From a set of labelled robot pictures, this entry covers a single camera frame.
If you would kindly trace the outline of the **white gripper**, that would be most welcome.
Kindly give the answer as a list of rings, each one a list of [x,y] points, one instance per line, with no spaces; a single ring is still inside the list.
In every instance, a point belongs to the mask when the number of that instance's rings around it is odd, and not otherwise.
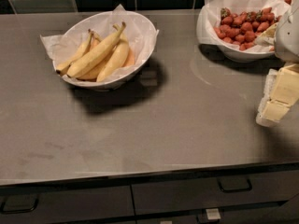
[[[299,0],[293,0],[278,24],[269,26],[254,43],[265,47],[274,41],[276,55],[288,63],[279,70],[270,69],[266,76],[256,117],[265,127],[279,124],[299,100]]]

